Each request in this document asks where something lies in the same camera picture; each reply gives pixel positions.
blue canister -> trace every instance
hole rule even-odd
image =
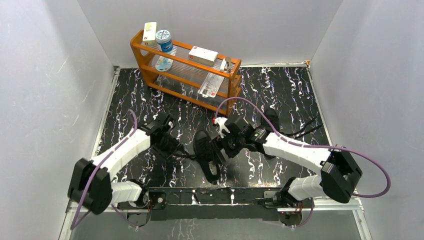
[[[162,52],[170,52],[173,48],[171,33],[168,30],[160,30],[156,32],[156,42],[160,45]]]

orange object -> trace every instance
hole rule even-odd
[[[170,52],[165,53],[160,51],[157,46],[149,47],[142,45],[142,38],[143,30],[139,31],[131,39],[130,46],[132,52],[134,53],[138,67],[140,68],[141,74],[143,75],[144,81],[149,87],[213,111],[217,110],[217,106],[223,101],[223,99],[239,96],[241,92],[240,83],[242,81],[242,77],[238,74],[238,72],[240,65],[242,64],[242,60],[231,58],[231,72],[228,73],[226,71],[220,71],[221,63],[226,58],[225,55],[218,54],[214,67],[209,67],[189,60],[189,51],[193,48],[192,45],[172,40],[172,44],[174,45],[174,49],[176,49],[176,53],[175,55],[171,55],[169,54]],[[168,71],[156,70],[155,64],[159,56],[174,60],[172,67]],[[195,99],[161,86],[161,83],[157,82],[158,76],[163,75],[168,79],[173,79],[175,81],[199,89],[208,73],[213,73],[224,77],[224,81],[222,82],[215,98],[203,98],[199,96]],[[230,115],[234,102],[234,100],[228,101],[225,109],[220,109],[219,113],[225,116]]]

white lid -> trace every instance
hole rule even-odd
[[[171,40],[171,33],[168,30],[159,30],[156,32],[155,38],[158,44],[163,44]]]

marble pattern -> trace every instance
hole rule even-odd
[[[322,123],[312,86],[305,67],[242,67],[242,92],[260,109],[271,106],[280,117],[281,130],[293,133],[310,118],[316,121],[312,128]],[[158,84],[172,83],[173,88],[195,96],[197,89],[159,77]],[[158,112],[172,114],[176,127],[171,135],[178,138],[185,148],[193,153],[193,136],[196,130],[206,129],[211,137],[218,132],[212,126],[214,112],[161,91],[151,89],[143,82],[139,69],[121,69],[115,92],[108,111],[97,153],[101,153],[118,142],[131,130],[127,120],[127,109],[133,109],[139,121],[151,120]],[[247,102],[238,101],[229,118],[245,117],[256,126],[259,114]],[[309,144],[328,144],[324,128],[301,138]],[[312,175],[309,169],[285,159],[266,160],[257,152],[242,150],[238,156],[228,160],[221,168],[221,187],[276,187],[282,186],[290,177]],[[164,159],[153,150],[135,157],[115,176],[114,181],[138,179],[150,187],[208,187],[197,162],[190,159]]]

shoe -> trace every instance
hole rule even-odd
[[[271,122],[271,124],[274,126],[274,128],[277,131],[280,131],[280,119],[279,119],[279,116],[278,116],[276,110],[274,108],[267,107],[265,109],[265,111],[263,112],[263,114]],[[268,131],[273,132],[273,129],[270,127],[268,122],[265,121],[265,119],[262,116],[260,116],[260,125],[264,126]],[[271,156],[271,155],[267,155],[267,154],[264,154],[264,156],[265,156],[265,159],[267,159],[267,160],[270,160],[270,159],[273,159],[273,158],[276,157],[276,156]]]
[[[194,135],[193,149],[195,160],[200,164],[206,180],[216,182],[221,177],[220,166],[214,165],[216,154],[212,147],[212,138],[206,131],[199,130]]]

